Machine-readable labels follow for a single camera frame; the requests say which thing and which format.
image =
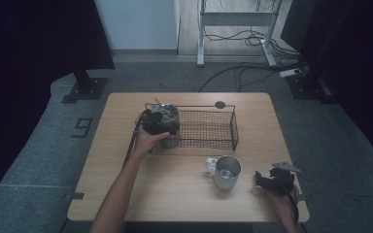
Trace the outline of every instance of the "black wire basket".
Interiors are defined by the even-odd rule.
[[[235,150],[238,128],[235,106],[177,106],[180,129],[161,141],[162,148],[209,148]]]

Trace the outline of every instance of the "mug handle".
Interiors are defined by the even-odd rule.
[[[207,158],[207,160],[205,161],[205,166],[207,167],[207,170],[213,176],[215,174],[215,164],[216,163],[217,163],[217,159],[216,158]]]

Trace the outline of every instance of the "gray mat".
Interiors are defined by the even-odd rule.
[[[106,77],[109,82],[100,100],[77,104],[61,104],[75,83],[73,76],[53,83],[47,110],[0,184],[0,232],[88,230],[90,222],[67,221],[63,225],[63,219],[110,93],[197,92],[217,72],[236,65],[239,63],[207,62],[204,68],[198,68],[192,62],[117,63],[116,72],[89,72],[91,77]],[[248,71],[243,83],[262,81],[268,74],[265,70]],[[235,92],[233,71],[217,76],[203,91]],[[373,232],[373,148],[342,108],[319,101],[293,100],[287,82],[278,73],[265,82],[249,84],[242,91],[266,92],[271,96],[292,162],[302,170],[298,178],[311,214],[305,223],[309,232]],[[87,135],[74,137],[86,133],[76,126],[79,120],[87,124],[89,118]],[[173,229],[166,224],[157,228],[130,227],[128,232]],[[192,225],[177,227],[196,232]],[[216,224],[200,227],[206,232],[228,229]],[[241,227],[236,229],[281,230],[278,223]]]

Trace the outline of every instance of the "human arm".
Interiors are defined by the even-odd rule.
[[[169,137],[169,133],[151,135],[139,127],[134,149],[123,166],[92,223],[90,232],[118,232],[125,218],[139,166],[156,142]]]
[[[280,222],[284,227],[284,231],[286,233],[296,233],[297,229],[294,222],[295,214],[293,212],[292,204],[289,198],[286,195],[281,196],[270,190],[265,190],[265,192],[272,201],[275,213],[280,219]],[[295,200],[296,203],[299,198],[299,190],[296,185],[294,186],[294,189],[290,194],[292,196],[292,199]]]

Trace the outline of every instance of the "stainless steel mug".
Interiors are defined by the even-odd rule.
[[[215,184],[224,190],[234,187],[241,174],[241,163],[231,155],[224,155],[219,159],[207,158],[205,166],[214,176]]]

